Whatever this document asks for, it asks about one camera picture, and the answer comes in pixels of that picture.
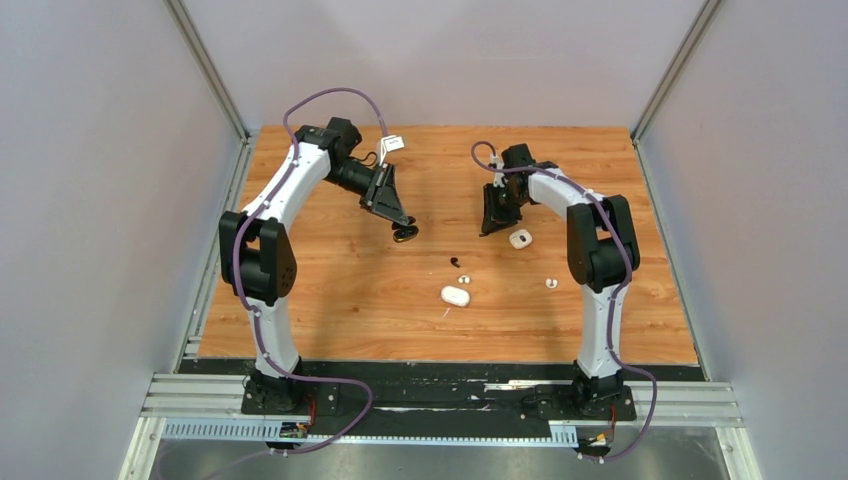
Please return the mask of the black glossy charging case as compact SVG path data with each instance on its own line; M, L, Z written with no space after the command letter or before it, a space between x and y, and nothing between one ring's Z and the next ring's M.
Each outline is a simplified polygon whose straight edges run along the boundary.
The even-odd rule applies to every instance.
M417 225L394 225L392 227L392 240L395 243L404 243L413 240L419 234Z

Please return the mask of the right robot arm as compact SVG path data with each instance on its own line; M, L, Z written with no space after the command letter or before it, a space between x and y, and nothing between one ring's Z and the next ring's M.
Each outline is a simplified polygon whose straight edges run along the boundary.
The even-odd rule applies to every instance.
M628 200L580 185L551 162L536 161L527 145L492 150L479 166L494 173L483 187L481 233L518 224L526 204L541 204L566 225L569 272L583 295L583 327L568 395L577 413L596 417L624 390L618 354L623 303L640 253Z

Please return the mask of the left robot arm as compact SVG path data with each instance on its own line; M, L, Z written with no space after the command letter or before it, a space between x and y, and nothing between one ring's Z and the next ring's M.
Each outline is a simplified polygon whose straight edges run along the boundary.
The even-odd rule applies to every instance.
M306 400L289 319L288 296L298 271L289 233L313 190L327 181L357 195L362 209L391 222L396 242L418 233L402 206L395 167L385 160L404 147L403 138L383 136L372 166L353 155L361 140L357 127L343 118L333 117L324 127L301 126L261 193L243 210L226 211L219 220L222 277L243 301L254 329L257 359L250 381L283 413L298 411Z

